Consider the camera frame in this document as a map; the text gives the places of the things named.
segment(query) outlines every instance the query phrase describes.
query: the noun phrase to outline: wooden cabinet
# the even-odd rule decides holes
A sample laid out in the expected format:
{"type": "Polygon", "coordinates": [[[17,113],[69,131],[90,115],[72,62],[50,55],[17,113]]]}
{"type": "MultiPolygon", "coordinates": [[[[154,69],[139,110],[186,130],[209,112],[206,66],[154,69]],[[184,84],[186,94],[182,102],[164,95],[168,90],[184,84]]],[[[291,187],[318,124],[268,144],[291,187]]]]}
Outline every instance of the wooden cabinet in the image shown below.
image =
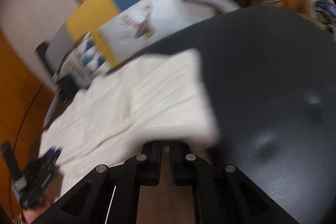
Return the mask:
{"type": "MultiPolygon", "coordinates": [[[[23,168],[31,143],[41,133],[53,94],[21,62],[1,32],[0,52],[0,144],[9,141],[15,147],[19,167],[23,168]]],[[[20,206],[9,190],[9,173],[2,156],[0,174],[0,203],[12,217],[12,212],[20,212],[20,206]]]]}

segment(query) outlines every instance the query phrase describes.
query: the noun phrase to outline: silver screw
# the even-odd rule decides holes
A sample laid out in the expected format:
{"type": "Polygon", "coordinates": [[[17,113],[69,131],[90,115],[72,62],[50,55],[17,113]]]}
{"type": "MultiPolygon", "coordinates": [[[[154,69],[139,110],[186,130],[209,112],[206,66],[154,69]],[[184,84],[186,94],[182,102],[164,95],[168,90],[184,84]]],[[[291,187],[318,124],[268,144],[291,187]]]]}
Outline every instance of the silver screw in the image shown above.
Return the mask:
{"type": "Polygon", "coordinates": [[[236,171],[236,167],[229,164],[229,165],[225,166],[225,170],[229,173],[234,173],[236,171]]]}
{"type": "Polygon", "coordinates": [[[196,160],[196,156],[194,154],[188,154],[185,158],[191,161],[196,160]]]}
{"type": "Polygon", "coordinates": [[[106,171],[106,169],[107,169],[107,167],[106,167],[106,165],[104,165],[104,164],[98,165],[98,166],[96,167],[96,171],[97,171],[98,173],[104,173],[104,172],[106,171]]]}
{"type": "Polygon", "coordinates": [[[139,154],[139,155],[137,155],[136,159],[138,161],[143,161],[143,160],[147,159],[147,156],[145,154],[139,154]]]}

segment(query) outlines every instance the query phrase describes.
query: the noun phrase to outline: yellow stripe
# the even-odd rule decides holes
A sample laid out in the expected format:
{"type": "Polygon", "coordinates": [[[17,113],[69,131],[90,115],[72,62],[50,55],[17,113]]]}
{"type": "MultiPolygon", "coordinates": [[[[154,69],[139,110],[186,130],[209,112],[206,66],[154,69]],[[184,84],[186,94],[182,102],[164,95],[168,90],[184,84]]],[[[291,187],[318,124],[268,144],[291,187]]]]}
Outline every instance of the yellow stripe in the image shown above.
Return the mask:
{"type": "Polygon", "coordinates": [[[91,32],[97,47],[113,67],[117,62],[104,39],[99,35],[98,28],[119,14],[120,10],[113,0],[86,0],[68,18],[66,27],[73,41],[91,32]]]}

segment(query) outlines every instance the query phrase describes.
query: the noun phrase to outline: white towel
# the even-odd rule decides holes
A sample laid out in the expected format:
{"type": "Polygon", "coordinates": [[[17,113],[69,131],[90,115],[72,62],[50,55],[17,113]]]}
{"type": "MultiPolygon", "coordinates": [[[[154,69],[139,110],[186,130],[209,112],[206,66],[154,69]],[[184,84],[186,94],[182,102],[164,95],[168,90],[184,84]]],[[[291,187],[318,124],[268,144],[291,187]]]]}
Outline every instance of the white towel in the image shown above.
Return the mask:
{"type": "Polygon", "coordinates": [[[201,59],[188,50],[143,55],[97,77],[42,134],[40,155],[62,147],[62,196],[95,166],[122,164],[146,142],[182,140],[206,148],[217,138],[201,59]]]}

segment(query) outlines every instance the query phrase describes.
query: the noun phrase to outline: deer print pillow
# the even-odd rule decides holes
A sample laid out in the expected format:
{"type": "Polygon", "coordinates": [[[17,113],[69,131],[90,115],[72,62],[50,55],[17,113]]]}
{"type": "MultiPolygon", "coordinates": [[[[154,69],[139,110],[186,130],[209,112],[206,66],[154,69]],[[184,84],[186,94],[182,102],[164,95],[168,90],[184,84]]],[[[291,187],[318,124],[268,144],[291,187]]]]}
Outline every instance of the deer print pillow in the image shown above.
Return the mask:
{"type": "Polygon", "coordinates": [[[100,27],[118,62],[199,20],[182,0],[140,0],[100,27]]]}

